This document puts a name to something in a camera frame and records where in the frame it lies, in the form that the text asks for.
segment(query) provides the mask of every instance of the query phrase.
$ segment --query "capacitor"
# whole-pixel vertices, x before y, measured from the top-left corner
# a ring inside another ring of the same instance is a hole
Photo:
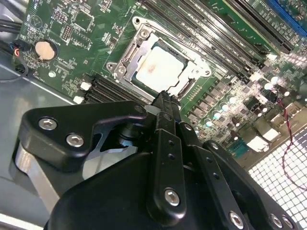
[[[257,115],[257,117],[261,117],[262,116],[262,111],[259,108],[256,109],[254,113]]]
[[[222,108],[223,111],[227,112],[229,110],[229,106],[227,105],[227,103],[222,102],[220,103],[220,107]]]
[[[214,111],[212,112],[212,115],[213,115],[213,118],[219,119],[219,118],[221,117],[222,114],[221,114],[219,111],[214,110]]]
[[[212,121],[211,121],[209,118],[206,118],[206,119],[204,120],[204,122],[205,122],[205,124],[206,124],[207,127],[213,126],[213,123],[212,123]]]
[[[240,126],[240,122],[238,119],[236,119],[235,117],[231,118],[232,123],[234,123],[235,127],[239,127]]]
[[[237,135],[236,132],[233,131],[233,130],[230,131],[230,135],[231,135],[231,137],[232,137],[234,140],[238,140],[238,139],[239,139],[238,135]]]
[[[285,97],[290,95],[290,92],[283,86],[276,85],[275,88],[278,89],[278,91],[282,93]]]
[[[279,77],[273,76],[273,77],[271,78],[271,83],[272,83],[273,85],[275,85],[275,84],[277,84],[278,80],[279,80]]]
[[[295,99],[297,99],[297,100],[302,99],[302,95],[298,94],[298,92],[295,91],[295,90],[292,90],[292,91],[290,92],[290,95],[291,95],[292,97],[294,97]]]
[[[274,85],[271,82],[267,81],[263,81],[261,85],[265,90],[271,90],[274,88]]]
[[[227,100],[229,101],[230,104],[236,103],[236,97],[233,95],[228,95]]]
[[[263,105],[263,104],[261,104],[261,105],[259,106],[259,109],[260,109],[263,113],[266,113],[266,112],[268,111],[268,108],[267,108],[265,105]]]

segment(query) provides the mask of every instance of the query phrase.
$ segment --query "ram slot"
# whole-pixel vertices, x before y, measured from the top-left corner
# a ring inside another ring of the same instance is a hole
[[[182,0],[191,9],[196,11],[201,18],[206,19],[213,25],[216,30],[228,36],[228,38],[235,42],[238,47],[246,51],[251,59],[255,58],[257,60],[261,59],[263,54],[261,54],[253,45],[246,41],[241,35],[239,35],[233,28],[231,28],[227,23],[225,23],[219,16],[217,16],[210,8],[198,0]]]
[[[135,101],[141,105],[147,105],[149,102],[142,101],[136,95],[113,83],[108,79],[99,77],[99,80],[93,82],[92,88],[85,96],[86,102],[117,102],[117,101]]]
[[[159,4],[163,4],[165,8],[167,8],[172,14],[176,15],[177,18],[179,18],[182,24],[186,25],[186,27],[192,28],[195,32],[199,33],[203,38],[205,38],[209,43],[215,48],[221,51],[221,53],[227,57],[229,60],[231,60],[231,64],[236,66],[239,71],[245,71],[245,67],[247,69],[250,69],[249,66],[246,66],[246,64],[240,60],[235,54],[228,51],[224,46],[226,45],[224,43],[224,46],[217,43],[215,38],[209,34],[204,28],[197,25],[191,18],[187,17],[177,9],[173,10],[173,6],[167,2],[167,0],[161,0]]]
[[[155,4],[152,4],[150,1],[145,1],[143,4],[148,8],[153,10],[157,15],[164,18],[167,22],[171,23],[176,29],[178,29],[184,36],[189,38],[193,43],[197,44],[199,48],[201,48],[205,53],[209,54],[211,57],[213,57],[213,61],[217,63],[218,65],[222,66],[224,69],[230,71],[232,74],[236,75],[242,75],[246,70],[242,69],[241,67],[237,67],[232,63],[229,63],[228,61],[225,61],[225,58],[222,58],[220,55],[215,53],[213,49],[207,45],[205,45],[201,40],[199,40],[193,33],[191,33],[187,29],[183,29],[183,25],[181,23],[178,23],[176,20],[174,20],[173,17],[168,17],[163,10],[161,10],[159,7],[157,7]]]
[[[178,31],[180,31],[186,38],[188,38],[191,42],[197,44],[197,46],[203,50],[206,54],[209,54],[210,57],[202,54],[202,58],[213,61],[214,63],[217,63],[224,69],[228,70],[231,74],[238,74],[239,71],[234,69],[232,65],[230,65],[228,62],[224,61],[224,59],[220,58],[216,53],[212,51],[211,48],[208,46],[203,46],[200,44],[200,41],[197,38],[194,38],[194,36],[191,33],[188,33],[186,30],[182,29],[182,26],[178,24],[176,21],[174,21],[171,17],[167,17],[164,12],[162,12],[158,7],[156,7],[154,4],[152,4],[149,1],[144,1],[142,3],[144,6],[146,6],[148,9],[155,12],[158,16],[161,18],[164,18],[167,22],[169,22],[174,28],[176,28]]]
[[[185,12],[186,15],[192,16],[195,18],[195,20],[204,24],[210,31],[215,33],[220,38],[220,42],[224,43],[226,47],[230,47],[230,49],[236,53],[237,57],[244,59],[249,65],[251,63],[255,63],[255,58],[248,51],[245,51],[244,48],[237,44],[227,33],[216,26],[209,17],[202,16],[198,11],[191,7],[191,4],[187,2],[187,0],[182,0],[176,2],[176,4],[180,10]]]
[[[268,24],[245,0],[223,0],[237,11],[247,22],[255,27],[281,52],[289,54],[293,45],[284,39],[270,24]]]

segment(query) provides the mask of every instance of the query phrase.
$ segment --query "black plastic bracket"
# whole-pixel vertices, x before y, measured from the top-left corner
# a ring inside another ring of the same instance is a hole
[[[226,181],[236,197],[240,209],[248,216],[255,229],[280,229],[273,217],[283,220],[286,217],[293,225],[280,224],[284,230],[297,230],[292,218],[250,177],[250,175],[215,141],[207,141],[203,147],[213,153]]]
[[[166,92],[160,93],[154,104],[161,112],[157,114],[152,142],[147,210],[162,225],[174,226],[187,210],[181,140],[176,136],[174,120],[179,109],[172,106]]]
[[[146,116],[146,110],[132,101],[39,108],[23,115],[18,137],[27,152],[58,170],[72,172],[81,168],[90,153],[94,134],[102,133],[106,137],[115,126],[141,123]],[[57,127],[42,129],[39,126],[42,118],[51,118]],[[69,134],[82,137],[82,146],[69,145],[66,141]]]
[[[184,152],[189,153],[189,160],[200,171],[207,184],[210,199],[214,202],[213,208],[218,215],[216,225],[220,225],[220,229],[237,230],[234,219],[231,219],[231,213],[235,213],[241,219],[238,222],[242,228],[239,229],[248,230],[247,222],[213,154],[201,147],[194,129],[189,124],[179,123],[178,134],[183,142]]]

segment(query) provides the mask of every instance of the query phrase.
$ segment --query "dimm slot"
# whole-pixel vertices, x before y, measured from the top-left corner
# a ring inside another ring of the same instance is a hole
[[[223,0],[241,14],[281,52],[289,54],[294,47],[268,24],[248,3],[241,0]]]
[[[226,48],[224,48],[222,45],[218,44],[215,39],[207,32],[205,31],[203,28],[201,28],[199,25],[195,24],[195,22],[191,19],[186,17],[185,15],[183,15],[182,13],[180,13],[179,11],[174,11],[172,10],[173,6],[167,2],[166,0],[161,0],[160,4],[163,4],[168,8],[168,10],[173,13],[174,15],[177,15],[178,18],[180,18],[182,20],[182,23],[188,24],[190,28],[194,29],[194,31],[196,31],[197,33],[199,33],[201,36],[203,36],[206,40],[209,41],[209,43],[211,43],[211,45],[214,46],[214,48],[218,48],[223,55],[225,55],[229,60],[232,61],[232,64],[234,66],[238,65],[237,68],[238,70],[241,71],[245,71],[244,67],[246,66],[245,63],[243,63],[242,60],[238,59],[237,56],[235,56],[233,53],[229,52]]]
[[[98,102],[116,102],[116,101],[136,101],[141,105],[147,105],[135,95],[132,95],[122,87],[112,83],[111,81],[100,78],[93,82],[93,87],[87,92],[85,101]]]
[[[256,53],[259,57],[263,56],[253,45],[251,45],[248,41],[246,41],[240,34],[238,34],[233,28],[231,28],[223,19],[221,19],[215,12],[213,12],[209,7],[207,7],[204,3],[200,2],[199,0],[184,0],[189,1],[192,4],[198,4],[202,9],[204,9],[211,17],[213,17],[216,21],[218,21],[229,33],[232,34],[233,37],[236,37],[243,45],[248,47],[251,51]],[[198,8],[195,8],[202,16],[206,16]]]
[[[293,29],[294,32],[296,32],[298,35],[302,37],[307,37],[307,32],[304,30],[304,28],[297,23],[291,15],[289,15],[282,7],[278,4],[277,0],[267,0],[266,2],[268,6],[270,6],[274,12],[285,22],[288,24],[288,26]]]
[[[216,35],[218,35],[222,40],[225,40],[227,45],[229,45],[233,50],[235,50],[241,57],[249,61],[250,63],[255,62],[255,58],[247,51],[240,47],[239,44],[235,43],[232,38],[224,31],[222,31],[218,26],[216,26],[209,17],[201,15],[198,11],[191,7],[187,0],[182,0],[177,2],[182,9],[185,7],[188,13],[193,15],[197,20],[204,23],[206,22],[206,26],[213,31]]]
[[[167,17],[163,12],[160,11],[159,8],[157,8],[155,5],[151,4],[149,1],[144,1],[142,3],[143,5],[145,5],[148,9],[153,10],[155,13],[157,13],[159,16],[161,16],[162,18],[164,18],[165,20],[167,20],[168,22],[170,22],[176,29],[178,29],[185,37],[187,37],[188,39],[193,40],[193,37],[187,33],[187,31],[183,30],[182,27],[180,25],[178,25],[176,22],[174,22],[171,18]],[[229,72],[231,72],[232,74],[238,74],[238,71],[235,70],[234,68],[232,68],[232,66],[230,66],[227,62],[225,62],[224,60],[222,60],[216,53],[214,53],[213,51],[211,51],[209,48],[207,47],[201,47],[200,44],[197,44],[205,53],[209,54],[211,56],[211,60],[215,63],[217,63],[218,65],[222,66],[224,69],[228,70]],[[209,57],[202,55],[202,58],[204,59],[209,59]]]

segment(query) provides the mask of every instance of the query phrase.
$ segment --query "metal bolt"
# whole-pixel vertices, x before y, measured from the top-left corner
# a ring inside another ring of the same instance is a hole
[[[172,205],[172,206],[178,206],[179,205],[180,199],[179,199],[178,194],[174,190],[166,189],[164,196],[165,196],[166,201],[170,205]]]
[[[149,36],[149,31],[148,30],[141,30],[140,32],[140,37],[143,38],[143,39],[146,39],[148,38]]]
[[[124,74],[124,73],[126,72],[126,68],[125,68],[124,66],[120,66],[120,67],[118,68],[118,72],[119,72],[120,74]]]
[[[219,147],[217,146],[217,144],[215,144],[215,143],[212,142],[211,145],[212,145],[212,147],[213,147],[214,149],[216,149],[216,150],[219,149]]]
[[[189,131],[192,130],[192,127],[191,127],[190,125],[188,125],[188,124],[185,124],[184,127],[185,127],[187,130],[189,130]]]
[[[271,214],[271,215],[270,215],[270,218],[271,218],[272,222],[273,222],[277,227],[279,227],[280,229],[283,228],[282,222],[281,222],[274,214]]]
[[[40,119],[38,125],[44,130],[53,130],[58,126],[57,122],[50,118]]]
[[[231,211],[231,212],[229,213],[229,217],[230,217],[231,222],[232,222],[238,229],[243,229],[243,228],[244,228],[243,221],[242,221],[242,219],[240,218],[240,216],[239,216],[237,213]]]
[[[291,228],[291,229],[294,228],[293,224],[291,223],[291,221],[286,216],[283,216],[283,220],[286,223],[286,225],[289,226],[289,228]]]
[[[66,142],[73,147],[81,147],[84,144],[84,140],[78,134],[70,134],[66,137]]]

